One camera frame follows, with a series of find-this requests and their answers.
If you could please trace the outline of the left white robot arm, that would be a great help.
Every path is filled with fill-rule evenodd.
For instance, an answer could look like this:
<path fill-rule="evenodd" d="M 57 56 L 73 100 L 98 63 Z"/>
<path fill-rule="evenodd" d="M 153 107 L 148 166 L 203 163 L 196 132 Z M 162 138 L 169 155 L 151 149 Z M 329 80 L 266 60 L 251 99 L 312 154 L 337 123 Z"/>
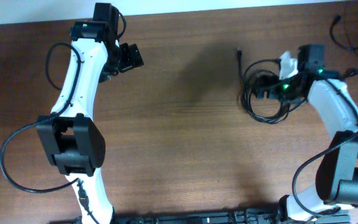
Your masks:
<path fill-rule="evenodd" d="M 93 18 L 70 29 L 70 62 L 50 115 L 39 116 L 37 133 L 49 163 L 71 183 L 81 209 L 80 223 L 111 223 L 101 166 L 106 143 L 93 121 L 97 87 L 118 73 L 143 66 L 135 44 L 120 43 L 124 21 L 110 3 L 98 2 Z"/>

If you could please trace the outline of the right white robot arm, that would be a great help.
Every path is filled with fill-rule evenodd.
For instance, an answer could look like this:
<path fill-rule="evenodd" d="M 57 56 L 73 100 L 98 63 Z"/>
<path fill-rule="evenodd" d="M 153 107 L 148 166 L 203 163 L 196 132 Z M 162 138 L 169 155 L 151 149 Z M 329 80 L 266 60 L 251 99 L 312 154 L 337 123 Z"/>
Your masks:
<path fill-rule="evenodd" d="M 252 74 L 245 98 L 278 100 L 280 109 L 269 117 L 271 123 L 309 103 L 331 143 L 316 156 L 321 163 L 310 187 L 282 197 L 276 211 L 254 212 L 252 218 L 258 223 L 342 223 L 348 210 L 358 208 L 358 107 L 347 90 L 346 76 L 326 70 L 322 45 L 302 45 L 297 57 L 285 52 L 275 63 L 279 73 Z"/>

